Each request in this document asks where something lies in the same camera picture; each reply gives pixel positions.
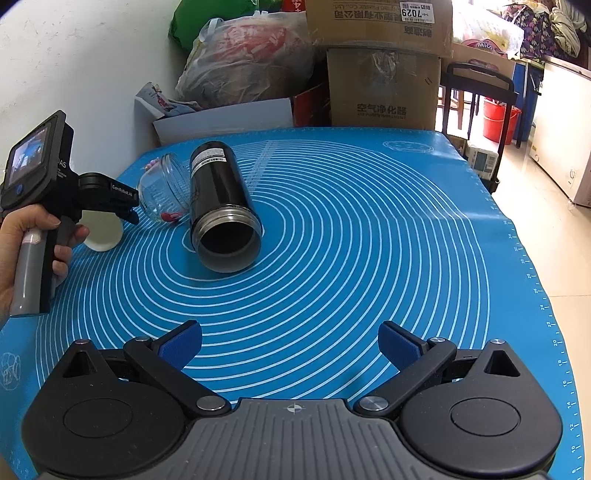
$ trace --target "red bucket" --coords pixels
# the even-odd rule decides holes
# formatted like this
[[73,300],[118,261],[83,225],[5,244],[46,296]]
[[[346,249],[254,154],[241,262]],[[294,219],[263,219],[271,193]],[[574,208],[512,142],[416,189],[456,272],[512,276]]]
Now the red bucket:
[[[509,117],[509,128],[507,129],[507,138],[505,145],[509,145],[513,140],[513,133],[519,120],[519,110],[516,106],[511,107],[511,116]],[[488,99],[484,100],[484,136],[493,142],[501,141],[503,130],[503,120],[505,119],[505,105],[498,105]]]

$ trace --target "white wall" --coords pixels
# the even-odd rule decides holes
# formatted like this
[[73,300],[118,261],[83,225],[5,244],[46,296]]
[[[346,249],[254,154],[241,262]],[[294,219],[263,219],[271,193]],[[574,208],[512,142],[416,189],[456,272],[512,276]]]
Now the white wall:
[[0,180],[10,148],[61,109],[72,168],[117,176],[155,148],[134,95],[172,94],[185,56],[167,37],[178,0],[21,0],[0,20]]

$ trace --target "blue gripper pad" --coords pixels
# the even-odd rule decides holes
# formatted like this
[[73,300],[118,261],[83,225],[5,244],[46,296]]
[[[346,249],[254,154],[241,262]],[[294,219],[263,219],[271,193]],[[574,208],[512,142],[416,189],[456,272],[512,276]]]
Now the blue gripper pad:
[[201,325],[196,322],[163,343],[158,349],[158,356],[181,370],[199,353],[201,342]]
[[428,350],[427,342],[394,322],[383,322],[378,329],[378,346],[390,363],[402,371]]

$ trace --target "device handle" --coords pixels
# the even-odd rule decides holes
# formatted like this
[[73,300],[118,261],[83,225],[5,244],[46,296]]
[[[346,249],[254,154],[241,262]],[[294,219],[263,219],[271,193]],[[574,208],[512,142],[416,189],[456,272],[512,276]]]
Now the device handle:
[[25,232],[14,277],[11,317],[49,313],[56,289],[56,278],[51,266],[54,247],[67,245],[76,229],[71,218],[62,216],[60,220],[60,226],[56,230],[31,228]]

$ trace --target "blue barrel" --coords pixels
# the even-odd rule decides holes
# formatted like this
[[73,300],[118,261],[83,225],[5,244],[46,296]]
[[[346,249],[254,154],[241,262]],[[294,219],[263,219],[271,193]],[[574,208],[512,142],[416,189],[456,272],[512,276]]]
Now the blue barrel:
[[[523,129],[523,135],[521,136],[522,142],[527,142],[530,136],[531,124],[534,122],[535,106],[538,103],[538,91],[540,89],[540,83],[544,78],[544,70],[534,67],[530,64],[529,68],[530,80],[527,83],[527,105],[525,107],[525,125]],[[513,73],[513,83],[515,84],[515,91],[519,94],[517,96],[517,102],[515,106],[524,109],[524,86],[525,86],[525,65],[522,63],[515,63],[515,71]],[[519,137],[519,124],[515,129],[513,138],[517,140]]]

